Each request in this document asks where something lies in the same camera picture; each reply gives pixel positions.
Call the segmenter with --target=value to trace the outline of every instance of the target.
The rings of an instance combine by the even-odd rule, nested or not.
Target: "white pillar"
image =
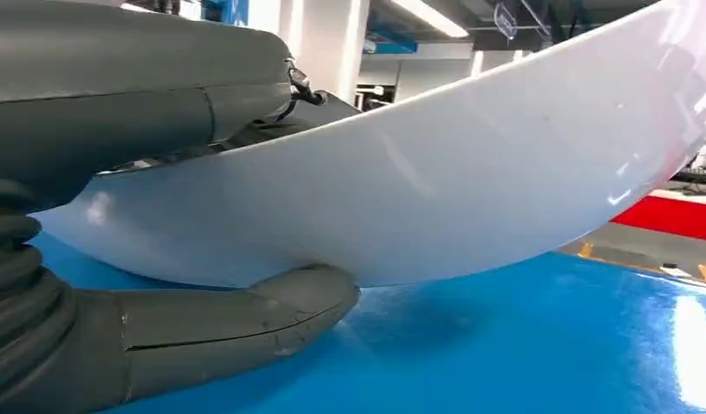
[[[353,102],[369,0],[253,0],[249,26],[276,33],[315,89]]]

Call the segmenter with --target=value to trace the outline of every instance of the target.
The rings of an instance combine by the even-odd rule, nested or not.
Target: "ceiling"
[[[448,37],[410,14],[391,0],[371,0],[369,13],[369,38],[381,41],[379,33],[393,32],[415,42],[464,41],[474,42],[478,49],[538,49],[544,40],[536,31],[537,22],[522,6],[520,0],[504,0],[517,15],[519,31],[515,39],[508,41],[494,25],[493,14],[496,0],[424,0],[434,9],[466,28],[467,38]],[[565,37],[571,24],[577,19],[573,34],[588,28],[603,25],[633,13],[657,0],[527,0],[539,18],[547,25],[561,26]]]

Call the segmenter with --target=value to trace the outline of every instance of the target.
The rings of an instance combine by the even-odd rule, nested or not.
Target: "red mat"
[[[612,222],[706,240],[706,204],[648,196]]]

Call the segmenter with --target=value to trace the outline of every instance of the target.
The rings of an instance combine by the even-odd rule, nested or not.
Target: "gray floor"
[[[706,282],[706,241],[690,237],[608,223],[559,251],[658,272],[675,266]]]

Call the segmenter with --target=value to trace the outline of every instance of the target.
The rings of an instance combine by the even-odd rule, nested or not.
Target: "blue mat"
[[[48,236],[75,286],[176,287]],[[545,254],[443,282],[368,289],[303,354],[107,411],[139,413],[706,412],[706,288]]]

